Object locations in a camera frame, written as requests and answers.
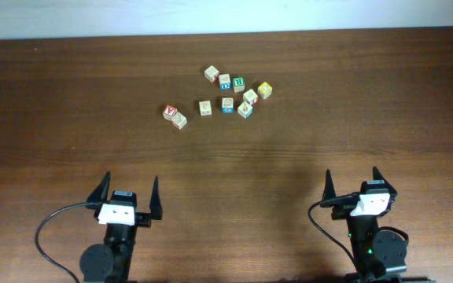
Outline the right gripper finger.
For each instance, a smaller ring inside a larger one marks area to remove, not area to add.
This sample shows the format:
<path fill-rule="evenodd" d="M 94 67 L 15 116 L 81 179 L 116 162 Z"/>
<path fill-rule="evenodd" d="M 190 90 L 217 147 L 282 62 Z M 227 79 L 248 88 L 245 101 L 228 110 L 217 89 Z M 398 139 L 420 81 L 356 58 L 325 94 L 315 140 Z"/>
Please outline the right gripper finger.
<path fill-rule="evenodd" d="M 375 181 L 383 181 L 384 187 L 388 190 L 389 194 L 392 197 L 397 196 L 396 189 L 383 177 L 383 175 L 381 174 L 381 172 L 378 170 L 377 167 L 372 168 L 372 173 L 373 173 L 373 179 Z"/>
<path fill-rule="evenodd" d="M 325 186 L 322 194 L 322 199 L 333 199 L 335 198 L 336 191 L 334 189 L 333 179 L 331 175 L 330 169 L 326 170 L 326 179 L 325 179 Z"/>

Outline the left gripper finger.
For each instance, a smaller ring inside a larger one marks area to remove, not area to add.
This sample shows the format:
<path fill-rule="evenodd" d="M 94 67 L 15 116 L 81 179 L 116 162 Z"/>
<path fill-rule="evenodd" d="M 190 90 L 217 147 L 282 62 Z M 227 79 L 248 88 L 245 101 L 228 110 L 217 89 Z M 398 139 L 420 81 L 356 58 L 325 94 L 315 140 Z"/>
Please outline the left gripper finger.
<path fill-rule="evenodd" d="M 163 207 L 160 201 L 159 194 L 159 178 L 156 176 L 153 183 L 152 194 L 149 202 L 150 217 L 153 220 L 161 220 L 163 218 Z"/>
<path fill-rule="evenodd" d="M 108 197 L 109 184 L 111 180 L 111 174 L 107 171 L 102 178 L 101 182 L 94 189 L 94 191 L 87 198 L 88 209 L 98 209 L 102 206 Z"/>

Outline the wooden block blue corner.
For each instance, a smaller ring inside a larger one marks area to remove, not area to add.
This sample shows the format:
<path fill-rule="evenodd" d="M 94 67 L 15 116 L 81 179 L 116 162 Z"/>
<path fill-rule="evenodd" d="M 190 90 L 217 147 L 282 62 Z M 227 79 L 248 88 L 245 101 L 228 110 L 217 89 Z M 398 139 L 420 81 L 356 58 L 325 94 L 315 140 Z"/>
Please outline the wooden block blue corner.
<path fill-rule="evenodd" d="M 253 107 L 246 101 L 238 106 L 238 114 L 244 119 L 248 119 L 253 112 Z"/>

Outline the yellow top wooden block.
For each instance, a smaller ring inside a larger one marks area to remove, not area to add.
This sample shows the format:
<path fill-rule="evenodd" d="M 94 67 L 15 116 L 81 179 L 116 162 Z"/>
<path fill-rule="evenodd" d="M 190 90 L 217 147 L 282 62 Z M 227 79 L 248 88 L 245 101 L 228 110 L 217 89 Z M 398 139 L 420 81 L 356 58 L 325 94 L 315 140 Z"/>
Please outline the yellow top wooden block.
<path fill-rule="evenodd" d="M 268 82 L 263 82 L 258 86 L 257 93 L 258 95 L 266 100 L 272 94 L 273 88 Z"/>

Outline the wooden block red corner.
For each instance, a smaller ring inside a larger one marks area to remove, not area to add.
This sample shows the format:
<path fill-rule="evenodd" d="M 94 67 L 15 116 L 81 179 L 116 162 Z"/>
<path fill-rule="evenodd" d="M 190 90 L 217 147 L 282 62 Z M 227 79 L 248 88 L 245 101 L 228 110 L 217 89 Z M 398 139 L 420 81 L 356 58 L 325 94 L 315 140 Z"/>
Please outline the wooden block red corner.
<path fill-rule="evenodd" d="M 258 98 L 258 95 L 253 89 L 247 90 L 243 93 L 243 101 L 250 105 L 255 105 L 258 101 Z"/>

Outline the wooden block blue side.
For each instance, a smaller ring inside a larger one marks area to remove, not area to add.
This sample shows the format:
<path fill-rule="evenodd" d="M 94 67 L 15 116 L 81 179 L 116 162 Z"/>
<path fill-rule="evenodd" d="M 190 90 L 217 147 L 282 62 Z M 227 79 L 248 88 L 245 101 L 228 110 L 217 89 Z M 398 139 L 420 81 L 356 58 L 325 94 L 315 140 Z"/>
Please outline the wooden block blue side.
<path fill-rule="evenodd" d="M 231 97 L 222 98 L 222 113 L 233 113 L 234 112 L 234 99 Z"/>

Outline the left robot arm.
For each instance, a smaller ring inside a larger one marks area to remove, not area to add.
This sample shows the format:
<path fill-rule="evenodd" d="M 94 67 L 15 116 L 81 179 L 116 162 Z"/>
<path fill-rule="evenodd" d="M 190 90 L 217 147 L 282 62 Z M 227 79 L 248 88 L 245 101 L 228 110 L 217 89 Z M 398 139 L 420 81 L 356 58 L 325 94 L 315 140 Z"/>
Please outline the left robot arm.
<path fill-rule="evenodd" d="M 153 182 L 148 212 L 137 212 L 137 195 L 115 190 L 108 195 L 111 175 L 106 173 L 87 198 L 87 208 L 106 226 L 104 240 L 88 247 L 79 267 L 86 283 L 128 282 L 137 229 L 150 228 L 152 221 L 163 218 L 159 180 Z"/>

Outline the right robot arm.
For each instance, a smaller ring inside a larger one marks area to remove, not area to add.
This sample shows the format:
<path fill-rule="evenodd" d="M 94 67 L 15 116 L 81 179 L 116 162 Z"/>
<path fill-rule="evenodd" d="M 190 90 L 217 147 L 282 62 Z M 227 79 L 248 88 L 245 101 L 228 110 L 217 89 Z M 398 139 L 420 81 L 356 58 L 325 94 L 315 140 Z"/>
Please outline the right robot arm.
<path fill-rule="evenodd" d="M 319 206 L 332 209 L 331 219 L 347 223 L 352 246 L 348 254 L 355 272 L 345 275 L 346 282 L 397 281 L 407 270 L 407 233 L 378 225 L 378 218 L 391 210 L 397 191 L 376 167 L 372 172 L 373 178 L 364 181 L 358 192 L 343 196 L 336 194 L 331 172 L 326 172 Z"/>

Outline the wooden block red side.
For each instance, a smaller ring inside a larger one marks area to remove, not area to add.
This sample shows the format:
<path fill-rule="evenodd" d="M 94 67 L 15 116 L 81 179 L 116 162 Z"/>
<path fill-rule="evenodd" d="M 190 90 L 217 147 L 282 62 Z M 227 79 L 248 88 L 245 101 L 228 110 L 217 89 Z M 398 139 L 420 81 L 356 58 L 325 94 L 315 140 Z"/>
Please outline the wooden block red side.
<path fill-rule="evenodd" d="M 181 130 L 187 125 L 187 118 L 180 112 L 177 112 L 171 119 L 171 123 L 174 127 Z"/>

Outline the red letter A block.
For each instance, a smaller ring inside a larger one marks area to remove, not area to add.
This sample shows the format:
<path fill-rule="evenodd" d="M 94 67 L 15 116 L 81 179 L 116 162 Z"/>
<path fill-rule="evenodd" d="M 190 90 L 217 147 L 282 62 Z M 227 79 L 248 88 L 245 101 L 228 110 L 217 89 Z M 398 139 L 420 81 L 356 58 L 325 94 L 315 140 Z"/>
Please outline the red letter A block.
<path fill-rule="evenodd" d="M 171 121 L 174 116 L 177 114 L 178 110 L 175 106 L 173 105 L 166 105 L 164 107 L 164 110 L 162 112 L 163 114 L 163 117 L 166 119 L 166 120 L 169 120 Z"/>

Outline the plain wooden picture block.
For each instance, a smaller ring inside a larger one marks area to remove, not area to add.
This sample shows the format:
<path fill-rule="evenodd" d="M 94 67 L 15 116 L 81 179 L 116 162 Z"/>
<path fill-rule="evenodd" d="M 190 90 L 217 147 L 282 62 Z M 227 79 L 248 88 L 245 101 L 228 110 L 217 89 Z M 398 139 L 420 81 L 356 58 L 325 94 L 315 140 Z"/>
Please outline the plain wooden picture block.
<path fill-rule="evenodd" d="M 212 114 L 212 106 L 210 101 L 200 101 L 199 109 L 202 116 L 209 116 Z"/>

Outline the wooden block blue letter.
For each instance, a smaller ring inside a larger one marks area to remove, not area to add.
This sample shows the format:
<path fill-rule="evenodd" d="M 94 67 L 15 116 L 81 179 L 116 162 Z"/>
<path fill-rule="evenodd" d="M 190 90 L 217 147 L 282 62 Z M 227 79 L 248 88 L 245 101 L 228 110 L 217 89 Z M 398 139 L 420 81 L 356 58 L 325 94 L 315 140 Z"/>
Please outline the wooden block blue letter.
<path fill-rule="evenodd" d="M 231 79 L 229 74 L 219 75 L 219 88 L 221 90 L 229 90 L 231 88 Z"/>

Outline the green letter R block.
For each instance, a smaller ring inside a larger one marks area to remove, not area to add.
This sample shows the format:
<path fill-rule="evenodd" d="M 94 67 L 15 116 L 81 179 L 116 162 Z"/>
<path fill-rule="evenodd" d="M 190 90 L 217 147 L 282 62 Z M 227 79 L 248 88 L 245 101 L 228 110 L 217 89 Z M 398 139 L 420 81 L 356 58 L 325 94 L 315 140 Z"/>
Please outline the green letter R block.
<path fill-rule="evenodd" d="M 233 77 L 232 86 L 235 93 L 245 90 L 245 79 L 243 77 Z"/>

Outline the wooden block red edge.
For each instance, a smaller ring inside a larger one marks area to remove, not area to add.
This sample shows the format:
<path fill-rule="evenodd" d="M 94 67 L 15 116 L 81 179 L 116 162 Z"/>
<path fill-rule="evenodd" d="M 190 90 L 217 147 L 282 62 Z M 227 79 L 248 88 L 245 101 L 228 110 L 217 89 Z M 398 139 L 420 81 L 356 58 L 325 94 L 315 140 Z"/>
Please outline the wooden block red edge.
<path fill-rule="evenodd" d="M 214 65 L 210 65 L 204 70 L 204 77 L 214 83 L 219 78 L 219 70 Z"/>

